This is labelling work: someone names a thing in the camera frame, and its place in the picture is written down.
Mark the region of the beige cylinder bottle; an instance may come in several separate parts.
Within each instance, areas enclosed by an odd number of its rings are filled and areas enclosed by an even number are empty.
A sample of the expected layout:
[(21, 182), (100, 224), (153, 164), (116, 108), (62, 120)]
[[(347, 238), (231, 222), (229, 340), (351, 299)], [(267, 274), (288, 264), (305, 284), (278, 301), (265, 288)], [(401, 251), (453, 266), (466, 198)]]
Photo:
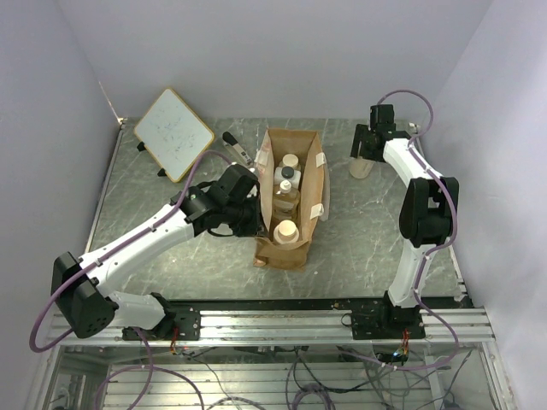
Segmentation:
[(374, 162), (362, 157), (352, 158), (349, 172), (354, 179), (365, 179), (371, 172)]

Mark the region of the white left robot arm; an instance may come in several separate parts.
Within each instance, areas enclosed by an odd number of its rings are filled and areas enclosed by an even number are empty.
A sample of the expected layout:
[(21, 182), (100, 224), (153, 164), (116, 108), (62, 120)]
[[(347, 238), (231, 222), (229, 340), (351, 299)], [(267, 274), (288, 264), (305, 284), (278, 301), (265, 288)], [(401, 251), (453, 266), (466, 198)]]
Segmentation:
[(151, 340), (181, 333), (199, 336), (198, 315), (173, 306), (158, 293), (145, 296), (121, 292), (121, 285), (145, 262), (172, 247), (227, 226), (234, 237), (258, 237), (266, 232), (260, 210), (258, 177), (232, 164), (213, 181), (188, 187), (143, 224), (102, 249), (56, 258), (51, 294), (80, 339), (108, 327), (121, 327), (124, 337), (142, 331)]

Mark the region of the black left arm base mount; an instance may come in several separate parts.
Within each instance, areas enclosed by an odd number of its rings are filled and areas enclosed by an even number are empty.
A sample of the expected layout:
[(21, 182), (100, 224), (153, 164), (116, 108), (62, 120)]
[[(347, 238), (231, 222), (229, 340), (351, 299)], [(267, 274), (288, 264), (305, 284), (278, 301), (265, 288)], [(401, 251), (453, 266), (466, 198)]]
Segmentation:
[(175, 342), (198, 341), (201, 333), (201, 315), (198, 311), (177, 312), (174, 316), (173, 340)]

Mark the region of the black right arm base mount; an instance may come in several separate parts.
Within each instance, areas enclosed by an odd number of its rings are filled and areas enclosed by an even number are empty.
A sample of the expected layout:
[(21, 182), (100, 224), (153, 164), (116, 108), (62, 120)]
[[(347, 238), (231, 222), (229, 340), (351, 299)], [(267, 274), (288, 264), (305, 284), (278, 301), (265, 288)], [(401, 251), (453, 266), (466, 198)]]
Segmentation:
[(348, 328), (354, 340), (410, 340), (424, 339), (426, 332), (420, 323), (398, 323), (388, 320), (383, 313), (350, 311), (344, 313), (340, 320)]

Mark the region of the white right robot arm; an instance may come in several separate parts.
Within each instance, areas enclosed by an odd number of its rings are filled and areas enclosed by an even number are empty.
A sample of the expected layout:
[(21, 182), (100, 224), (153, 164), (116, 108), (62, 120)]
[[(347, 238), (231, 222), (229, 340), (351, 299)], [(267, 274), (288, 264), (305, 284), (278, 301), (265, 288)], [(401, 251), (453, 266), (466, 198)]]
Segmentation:
[(459, 182), (434, 170), (412, 137), (396, 128), (391, 104), (370, 108), (369, 124), (356, 127), (350, 156), (389, 164), (406, 187), (398, 220), (403, 252), (396, 276), (375, 306), (351, 313), (353, 337), (424, 337), (421, 292), (435, 254), (453, 238)]

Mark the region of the brown canvas bag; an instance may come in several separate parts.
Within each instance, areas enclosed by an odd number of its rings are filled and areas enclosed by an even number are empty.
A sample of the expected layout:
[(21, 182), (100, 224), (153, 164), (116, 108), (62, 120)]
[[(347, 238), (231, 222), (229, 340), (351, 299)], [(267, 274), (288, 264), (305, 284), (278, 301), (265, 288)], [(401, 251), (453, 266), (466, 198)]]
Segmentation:
[(327, 217), (330, 188), (317, 131), (268, 128), (257, 152), (262, 219), (254, 265), (303, 268), (317, 222)]

